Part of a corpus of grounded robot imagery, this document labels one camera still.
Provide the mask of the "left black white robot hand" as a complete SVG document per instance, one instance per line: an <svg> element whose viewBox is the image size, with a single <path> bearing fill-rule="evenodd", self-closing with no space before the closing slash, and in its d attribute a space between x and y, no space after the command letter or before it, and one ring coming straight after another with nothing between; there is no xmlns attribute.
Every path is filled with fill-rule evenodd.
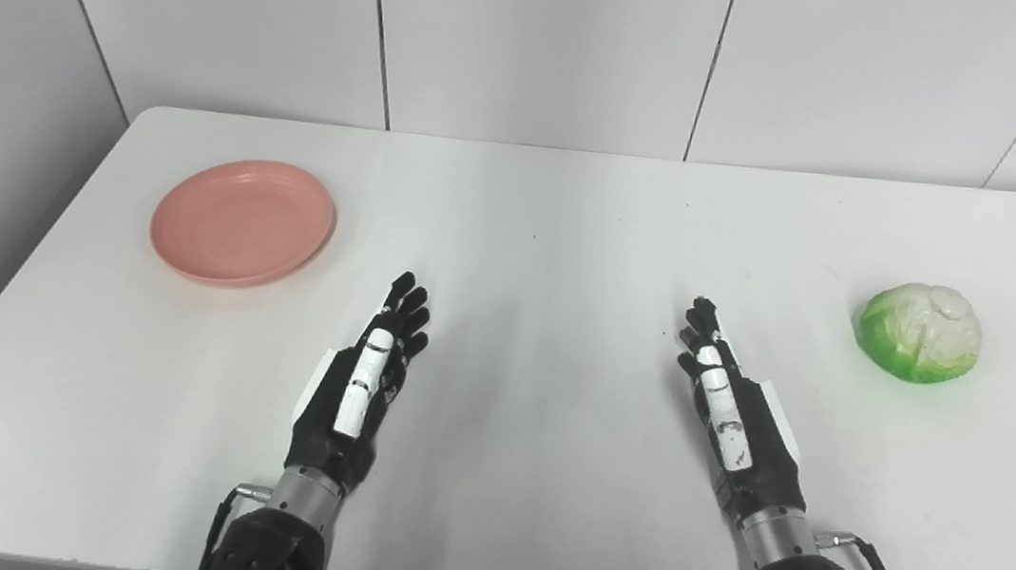
<svg viewBox="0 0 1016 570"><path fill-rule="evenodd" d="M316 391L292 426L285 467L306 467L353 494L377 459L375 437L407 379L412 358L429 345L428 290L406 271L348 349L335 350Z"/></svg>

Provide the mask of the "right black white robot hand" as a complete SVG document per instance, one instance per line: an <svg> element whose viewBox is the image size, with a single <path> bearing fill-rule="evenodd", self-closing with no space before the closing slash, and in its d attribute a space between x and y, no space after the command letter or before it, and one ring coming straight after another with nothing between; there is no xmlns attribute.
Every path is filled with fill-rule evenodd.
<svg viewBox="0 0 1016 570"><path fill-rule="evenodd" d="M715 461L713 485L723 513L737 528L806 510L798 479L799 449L772 382L743 372L705 295L685 312L678 362L708 434Z"/></svg>

